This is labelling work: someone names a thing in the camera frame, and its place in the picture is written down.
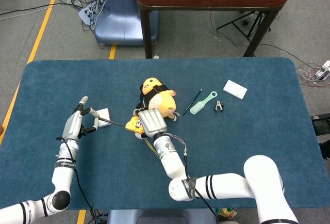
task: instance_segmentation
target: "black stripe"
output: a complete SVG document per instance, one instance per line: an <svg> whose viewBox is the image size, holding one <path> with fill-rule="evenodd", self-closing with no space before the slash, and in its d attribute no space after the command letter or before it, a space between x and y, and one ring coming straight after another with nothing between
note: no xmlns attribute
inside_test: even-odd
<svg viewBox="0 0 330 224"><path fill-rule="evenodd" d="M64 160L64 159L67 159L67 160L69 160L69 161L73 161L74 163L76 163L76 160L71 159L71 158L58 158L58 159L56 160L56 162L58 162L58 161L62 161L62 160Z"/></svg>
<svg viewBox="0 0 330 224"><path fill-rule="evenodd" d="M266 220L261 224L272 224L272 223L286 223L286 224L299 224L294 220L286 220L286 219L273 219L273 220Z"/></svg>
<svg viewBox="0 0 330 224"><path fill-rule="evenodd" d="M48 214L47 214L46 204L45 204L45 201L43 200L43 198L41 198L41 202L42 202L43 213L44 213L45 217L47 217Z"/></svg>
<svg viewBox="0 0 330 224"><path fill-rule="evenodd" d="M22 207L23 210L23 224L26 224L26 211L23 203L20 202L20 206Z"/></svg>
<svg viewBox="0 0 330 224"><path fill-rule="evenodd" d="M210 192L208 191L208 185L207 185L208 177L209 176L206 176L206 179L205 179L205 188L206 188L206 193L207 193L208 199L212 199Z"/></svg>
<svg viewBox="0 0 330 224"><path fill-rule="evenodd" d="M210 188L211 188L211 193L214 199L216 199L216 195L214 194L215 192L213 191L213 186L212 186L212 177L213 175L210 177Z"/></svg>

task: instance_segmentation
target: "mint green brush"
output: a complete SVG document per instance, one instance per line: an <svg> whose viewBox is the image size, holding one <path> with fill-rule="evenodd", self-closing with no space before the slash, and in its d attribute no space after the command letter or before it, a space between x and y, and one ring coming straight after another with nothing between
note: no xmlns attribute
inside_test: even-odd
<svg viewBox="0 0 330 224"><path fill-rule="evenodd" d="M194 106L192 106L190 109L190 113L192 113L193 115L196 115L201 109L204 108L205 104L208 101L210 101L211 99L214 99L217 95L218 94L216 91L212 91L206 99L204 99L202 101L198 101Z"/></svg>

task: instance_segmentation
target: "black pen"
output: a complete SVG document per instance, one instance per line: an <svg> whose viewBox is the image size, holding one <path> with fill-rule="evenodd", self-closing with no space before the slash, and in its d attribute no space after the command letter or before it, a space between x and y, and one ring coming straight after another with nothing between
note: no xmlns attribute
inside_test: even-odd
<svg viewBox="0 0 330 224"><path fill-rule="evenodd" d="M190 104L188 105L188 107L185 109L184 113L182 114L182 116L185 115L185 113L187 112L187 110L189 110L190 106L195 102L196 98L201 94L203 89L200 89L200 91L197 93L196 97L194 98L193 101L190 102Z"/></svg>

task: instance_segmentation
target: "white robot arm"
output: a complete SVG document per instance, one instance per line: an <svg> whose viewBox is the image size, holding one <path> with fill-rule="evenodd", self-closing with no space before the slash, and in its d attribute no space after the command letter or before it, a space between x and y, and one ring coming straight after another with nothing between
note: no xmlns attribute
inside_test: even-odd
<svg viewBox="0 0 330 224"><path fill-rule="evenodd" d="M254 198L260 224L298 224L284 197L284 186L274 161L263 155L250 157L244 164L245 178L234 173L189 178L176 152L159 110L138 112L145 134L154 139L154 147L168 177L169 194L176 201Z"/></svg>
<svg viewBox="0 0 330 224"><path fill-rule="evenodd" d="M30 224L40 217L46 217L67 209L71 202L70 187L73 173L76 170L78 140L97 130L98 113L91 108L83 109L88 97L83 97L68 118L62 137L58 158L55 163L52 183L55 190L52 194L38 201L25 201L0 210L0 224ZM94 125L85 129L82 126L83 116L92 114Z"/></svg>

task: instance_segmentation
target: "stuffed toy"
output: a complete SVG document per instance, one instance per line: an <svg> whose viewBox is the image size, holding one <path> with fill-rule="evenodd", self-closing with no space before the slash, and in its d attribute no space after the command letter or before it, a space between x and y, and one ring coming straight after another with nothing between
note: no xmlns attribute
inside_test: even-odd
<svg viewBox="0 0 330 224"><path fill-rule="evenodd" d="M176 120L176 104L174 101L175 91L170 90L156 78L148 78L140 88L140 101L137 108L159 109L163 117Z"/></svg>

